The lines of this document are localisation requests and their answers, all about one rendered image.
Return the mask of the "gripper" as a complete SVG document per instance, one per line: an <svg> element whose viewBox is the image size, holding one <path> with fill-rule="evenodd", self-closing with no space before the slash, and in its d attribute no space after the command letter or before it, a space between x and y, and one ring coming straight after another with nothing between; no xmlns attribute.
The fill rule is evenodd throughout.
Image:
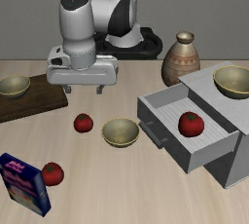
<svg viewBox="0 0 249 224"><path fill-rule="evenodd" d="M68 85L100 85L96 93L102 94L106 85L116 84L117 74L118 60L113 56L90 54L76 58L57 46L52 48L47 59L48 82L63 85L66 93L72 91Z"/></svg>

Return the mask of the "red tomato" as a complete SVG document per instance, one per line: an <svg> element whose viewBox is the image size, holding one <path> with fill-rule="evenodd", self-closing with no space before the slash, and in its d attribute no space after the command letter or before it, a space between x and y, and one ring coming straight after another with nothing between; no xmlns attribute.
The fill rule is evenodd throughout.
<svg viewBox="0 0 249 224"><path fill-rule="evenodd" d="M74 120L74 129L77 132L89 132L92 128L93 120L88 114L81 113Z"/></svg>
<svg viewBox="0 0 249 224"><path fill-rule="evenodd" d="M64 171L57 163L50 162L43 167L42 175L46 186L56 186L62 182Z"/></svg>
<svg viewBox="0 0 249 224"><path fill-rule="evenodd" d="M204 121L194 112L185 112L178 122L178 131L185 137L196 137L204 131Z"/></svg>

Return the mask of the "brown cutting board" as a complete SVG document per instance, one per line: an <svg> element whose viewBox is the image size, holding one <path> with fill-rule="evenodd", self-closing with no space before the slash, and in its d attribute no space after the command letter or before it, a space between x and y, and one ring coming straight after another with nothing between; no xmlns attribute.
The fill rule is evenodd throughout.
<svg viewBox="0 0 249 224"><path fill-rule="evenodd" d="M46 75L30 78L30 88L17 99L0 95L0 123L66 107L67 97L60 85L51 85Z"/></svg>

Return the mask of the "beige porcelain bowl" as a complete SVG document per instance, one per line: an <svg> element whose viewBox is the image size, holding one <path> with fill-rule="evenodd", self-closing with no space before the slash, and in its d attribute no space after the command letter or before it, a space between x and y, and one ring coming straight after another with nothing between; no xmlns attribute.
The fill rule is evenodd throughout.
<svg viewBox="0 0 249 224"><path fill-rule="evenodd" d="M128 118L114 118L104 124L101 130L103 139L111 146L125 148L139 137L138 125Z"/></svg>
<svg viewBox="0 0 249 224"><path fill-rule="evenodd" d="M213 73L217 90L231 99L249 98L249 68L237 65L219 67Z"/></svg>
<svg viewBox="0 0 249 224"><path fill-rule="evenodd" d="M6 98L19 98L30 88L30 79L23 75L10 75L0 80L0 95Z"/></svg>

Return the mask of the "grey cabinet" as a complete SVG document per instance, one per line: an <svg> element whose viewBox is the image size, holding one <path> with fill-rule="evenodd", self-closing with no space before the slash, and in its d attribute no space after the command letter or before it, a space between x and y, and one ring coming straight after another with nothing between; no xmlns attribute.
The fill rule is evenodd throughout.
<svg viewBox="0 0 249 224"><path fill-rule="evenodd" d="M234 65L229 61L180 77L194 101L227 132L238 132L229 152L205 165L226 189L249 177L249 98L231 99L221 94L213 81L216 69Z"/></svg>

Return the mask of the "brown patterned vase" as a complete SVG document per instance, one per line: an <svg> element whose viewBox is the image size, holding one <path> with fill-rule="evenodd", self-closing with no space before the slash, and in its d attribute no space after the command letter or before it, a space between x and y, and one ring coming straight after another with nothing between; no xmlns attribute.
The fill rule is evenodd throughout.
<svg viewBox="0 0 249 224"><path fill-rule="evenodd" d="M189 31L176 34L176 42L167 52L161 66L161 78L168 87L178 84L179 77L200 69L194 39L194 34Z"/></svg>

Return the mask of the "grey open drawer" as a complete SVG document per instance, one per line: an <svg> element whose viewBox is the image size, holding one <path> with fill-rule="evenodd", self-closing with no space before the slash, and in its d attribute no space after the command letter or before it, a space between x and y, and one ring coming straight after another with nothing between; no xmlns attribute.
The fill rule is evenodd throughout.
<svg viewBox="0 0 249 224"><path fill-rule="evenodd" d="M231 152L239 131L183 84L140 96L141 128L186 173Z"/></svg>

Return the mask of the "blue carton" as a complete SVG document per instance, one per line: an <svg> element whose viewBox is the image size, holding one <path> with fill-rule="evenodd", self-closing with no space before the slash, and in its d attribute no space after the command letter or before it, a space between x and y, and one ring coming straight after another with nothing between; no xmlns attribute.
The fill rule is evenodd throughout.
<svg viewBox="0 0 249 224"><path fill-rule="evenodd" d="M4 153L0 174L12 200L41 216L49 212L51 203L39 169Z"/></svg>

